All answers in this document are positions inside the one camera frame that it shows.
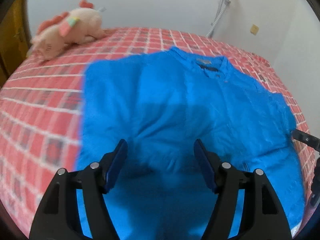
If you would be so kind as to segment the pink plush toy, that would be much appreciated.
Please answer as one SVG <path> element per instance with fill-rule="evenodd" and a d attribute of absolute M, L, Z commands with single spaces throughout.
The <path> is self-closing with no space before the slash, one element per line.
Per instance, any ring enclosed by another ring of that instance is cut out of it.
<path fill-rule="evenodd" d="M 81 0 L 78 8 L 42 22 L 30 41 L 31 48 L 27 55 L 37 53 L 48 61 L 62 54 L 72 44 L 86 44 L 106 37 L 101 16 L 104 11 L 103 7 L 95 9 L 92 3 Z"/>

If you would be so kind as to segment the grey wall conduit pipe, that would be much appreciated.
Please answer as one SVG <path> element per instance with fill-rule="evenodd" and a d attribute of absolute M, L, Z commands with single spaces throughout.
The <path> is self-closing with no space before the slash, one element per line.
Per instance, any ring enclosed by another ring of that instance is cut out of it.
<path fill-rule="evenodd" d="M 211 23 L 210 29 L 206 33 L 206 38 L 213 38 L 215 30 L 217 28 L 218 23 L 223 17 L 226 9 L 229 7 L 231 0 L 220 0 L 217 8 L 217 12 L 213 22 Z"/>

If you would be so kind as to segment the red plaid bed sheet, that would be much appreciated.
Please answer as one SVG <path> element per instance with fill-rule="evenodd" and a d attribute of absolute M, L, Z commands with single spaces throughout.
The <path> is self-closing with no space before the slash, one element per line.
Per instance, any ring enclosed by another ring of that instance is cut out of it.
<path fill-rule="evenodd" d="M 266 89 L 283 94 L 298 129 L 309 131 L 298 103 L 266 59 L 203 36 L 156 28 L 119 28 L 109 30 L 101 41 L 74 46 L 48 62 L 30 56 L 1 89 L 1 202 L 25 236 L 56 170 L 71 169 L 75 163 L 86 65 L 171 46 L 228 57 L 235 68 Z"/>

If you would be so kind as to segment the brown wooden wardrobe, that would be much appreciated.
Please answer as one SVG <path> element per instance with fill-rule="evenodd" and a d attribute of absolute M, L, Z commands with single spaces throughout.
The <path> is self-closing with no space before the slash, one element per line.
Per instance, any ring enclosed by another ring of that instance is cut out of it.
<path fill-rule="evenodd" d="M 1 22 L 1 86 L 26 59 L 29 48 L 27 0 L 14 0 Z"/>

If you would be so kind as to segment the yellow wall socket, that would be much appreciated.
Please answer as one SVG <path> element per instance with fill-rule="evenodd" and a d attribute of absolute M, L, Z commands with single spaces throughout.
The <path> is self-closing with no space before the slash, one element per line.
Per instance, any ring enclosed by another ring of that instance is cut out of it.
<path fill-rule="evenodd" d="M 250 28 L 250 33 L 253 35 L 257 35 L 258 31 L 259 31 L 259 27 L 255 24 L 252 24 Z"/>

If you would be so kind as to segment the blue puffer jacket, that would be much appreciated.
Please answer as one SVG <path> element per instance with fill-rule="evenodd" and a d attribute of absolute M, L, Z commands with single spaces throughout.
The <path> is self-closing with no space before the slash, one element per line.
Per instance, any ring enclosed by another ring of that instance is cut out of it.
<path fill-rule="evenodd" d="M 197 139 L 240 170 L 265 171 L 291 230 L 305 194 L 283 96 L 226 57 L 170 48 L 90 64 L 84 73 L 82 148 L 77 169 L 119 140 L 128 155 L 104 196 L 121 239 L 199 239 L 216 202 L 193 153 Z"/>

